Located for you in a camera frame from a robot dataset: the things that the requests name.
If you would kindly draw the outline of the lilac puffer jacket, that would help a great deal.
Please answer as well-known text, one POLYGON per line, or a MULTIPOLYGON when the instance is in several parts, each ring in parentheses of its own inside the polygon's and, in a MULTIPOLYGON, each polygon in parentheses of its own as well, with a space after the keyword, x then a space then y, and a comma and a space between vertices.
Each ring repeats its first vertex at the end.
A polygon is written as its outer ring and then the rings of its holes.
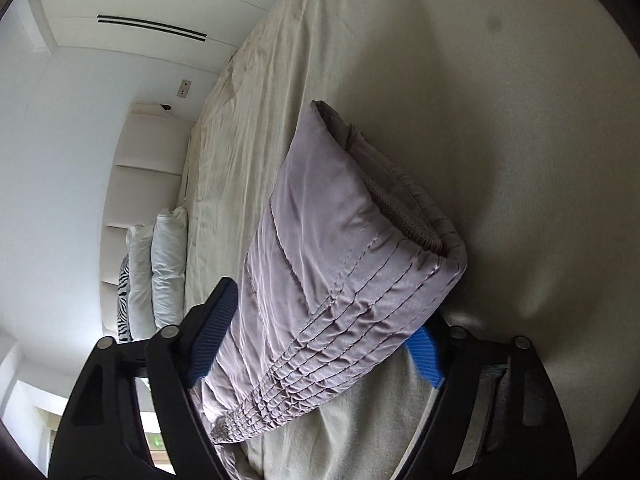
POLYGON ((352 388, 427 321, 467 265, 464 241, 424 188, 312 102, 204 379, 210 440, 243 442, 352 388))

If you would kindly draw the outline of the white pillow far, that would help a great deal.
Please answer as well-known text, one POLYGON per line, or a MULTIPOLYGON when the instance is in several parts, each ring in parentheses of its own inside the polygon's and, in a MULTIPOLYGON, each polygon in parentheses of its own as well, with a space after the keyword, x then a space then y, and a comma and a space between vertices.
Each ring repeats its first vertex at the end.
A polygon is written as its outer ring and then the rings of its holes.
POLYGON ((151 245, 154 224, 132 226, 126 236, 129 262, 128 318, 132 338, 155 333, 152 303, 151 245))

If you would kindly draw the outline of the white pillow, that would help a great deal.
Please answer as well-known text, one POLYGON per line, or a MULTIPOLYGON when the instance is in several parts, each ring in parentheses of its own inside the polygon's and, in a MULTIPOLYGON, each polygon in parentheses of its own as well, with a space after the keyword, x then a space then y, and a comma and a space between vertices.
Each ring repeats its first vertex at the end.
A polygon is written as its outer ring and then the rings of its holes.
POLYGON ((128 318, 132 338, 155 333, 152 303, 151 245, 154 224, 132 226, 126 236, 129 262, 128 318))
POLYGON ((158 330, 179 325, 183 319, 187 241, 186 210, 162 210, 155 221, 151 245, 152 305, 158 330))

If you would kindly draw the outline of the zebra print pillow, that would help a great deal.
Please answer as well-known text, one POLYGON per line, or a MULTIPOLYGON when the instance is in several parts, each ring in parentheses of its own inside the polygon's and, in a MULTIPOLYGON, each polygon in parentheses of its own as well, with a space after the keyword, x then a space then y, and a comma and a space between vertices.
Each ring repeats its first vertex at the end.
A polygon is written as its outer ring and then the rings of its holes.
POLYGON ((132 341, 128 315, 129 258, 122 259, 117 283, 117 337, 121 344, 132 341))

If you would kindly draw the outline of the white pillow near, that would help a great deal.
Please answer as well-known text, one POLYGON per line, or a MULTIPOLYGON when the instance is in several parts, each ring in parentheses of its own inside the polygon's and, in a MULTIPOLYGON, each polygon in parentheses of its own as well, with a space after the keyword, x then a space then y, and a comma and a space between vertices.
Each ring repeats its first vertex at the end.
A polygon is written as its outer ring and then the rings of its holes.
POLYGON ((183 319, 187 241, 186 210, 162 210, 155 221, 151 245, 152 305, 158 330, 179 325, 183 319))

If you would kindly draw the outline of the cream padded headboard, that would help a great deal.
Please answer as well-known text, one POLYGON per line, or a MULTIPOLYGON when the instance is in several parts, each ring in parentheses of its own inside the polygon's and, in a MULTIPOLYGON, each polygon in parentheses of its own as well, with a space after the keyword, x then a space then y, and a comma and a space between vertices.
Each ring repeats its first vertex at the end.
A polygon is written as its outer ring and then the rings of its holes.
POLYGON ((130 226, 153 221, 179 203, 193 122, 160 104, 129 107, 108 179, 100 243, 100 307, 104 333, 117 332, 119 268, 130 226))

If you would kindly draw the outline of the beige bed cover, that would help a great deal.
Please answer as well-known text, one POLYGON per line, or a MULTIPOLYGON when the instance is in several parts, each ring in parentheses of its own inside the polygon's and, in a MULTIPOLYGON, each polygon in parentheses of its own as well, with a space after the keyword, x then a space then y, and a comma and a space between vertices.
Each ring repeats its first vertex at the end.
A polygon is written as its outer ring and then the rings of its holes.
POLYGON ((587 468, 639 389, 639 58, 620 26, 599 0, 280 0, 192 136, 189 304, 238 272, 313 100, 458 229, 450 318, 533 339, 587 468))

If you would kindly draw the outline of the black ceiling air vent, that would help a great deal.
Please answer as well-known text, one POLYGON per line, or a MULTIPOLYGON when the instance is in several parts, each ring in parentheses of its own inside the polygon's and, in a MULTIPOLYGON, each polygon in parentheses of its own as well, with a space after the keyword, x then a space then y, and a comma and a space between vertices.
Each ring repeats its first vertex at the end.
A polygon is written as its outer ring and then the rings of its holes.
POLYGON ((110 24, 125 26, 130 28, 140 28, 146 30, 154 30, 154 32, 163 32, 164 34, 188 38, 198 42, 205 42, 207 35, 205 32, 198 32, 184 27, 164 24, 160 22, 140 20, 140 18, 128 18, 128 16, 104 15, 99 14, 96 17, 99 24, 110 24))

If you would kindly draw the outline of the white wall socket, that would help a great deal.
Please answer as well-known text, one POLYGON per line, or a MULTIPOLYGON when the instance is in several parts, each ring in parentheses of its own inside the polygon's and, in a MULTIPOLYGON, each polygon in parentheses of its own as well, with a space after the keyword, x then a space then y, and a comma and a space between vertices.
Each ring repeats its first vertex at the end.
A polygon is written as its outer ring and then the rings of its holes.
POLYGON ((187 79, 183 79, 183 81, 181 81, 181 84, 177 92, 178 98, 181 98, 181 99, 186 98, 186 96, 189 94, 191 84, 192 84, 192 81, 187 79))

